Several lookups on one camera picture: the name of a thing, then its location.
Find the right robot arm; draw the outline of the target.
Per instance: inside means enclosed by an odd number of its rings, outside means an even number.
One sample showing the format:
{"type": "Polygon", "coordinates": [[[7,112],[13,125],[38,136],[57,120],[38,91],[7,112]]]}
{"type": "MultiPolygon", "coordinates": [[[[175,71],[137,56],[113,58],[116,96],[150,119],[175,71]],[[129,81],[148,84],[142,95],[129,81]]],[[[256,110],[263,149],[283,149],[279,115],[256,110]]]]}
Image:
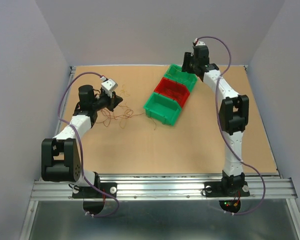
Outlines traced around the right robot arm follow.
{"type": "Polygon", "coordinates": [[[202,41],[185,52],[182,72],[195,74],[215,93],[217,123],[225,141],[225,162],[220,181],[204,183],[202,194],[206,197],[248,196],[242,166],[242,138],[249,120],[249,98],[240,95],[224,79],[219,67],[210,63],[209,49],[202,41]]]}

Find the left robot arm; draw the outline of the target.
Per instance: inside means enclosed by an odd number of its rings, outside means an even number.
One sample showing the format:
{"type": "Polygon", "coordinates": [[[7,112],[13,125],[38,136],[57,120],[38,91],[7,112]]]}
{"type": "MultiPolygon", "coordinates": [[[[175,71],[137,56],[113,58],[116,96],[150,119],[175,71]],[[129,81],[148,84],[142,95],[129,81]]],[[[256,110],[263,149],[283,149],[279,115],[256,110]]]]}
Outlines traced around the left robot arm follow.
{"type": "Polygon", "coordinates": [[[95,93],[92,85],[78,88],[79,102],[76,104],[70,122],[53,138],[46,138],[41,144],[41,177],[43,181],[68,183],[76,189],[84,189],[90,197],[102,194],[115,198],[116,188],[102,188],[96,172],[84,170],[81,157],[84,136],[96,123],[98,111],[113,111],[123,98],[115,91],[102,87],[95,93]]]}

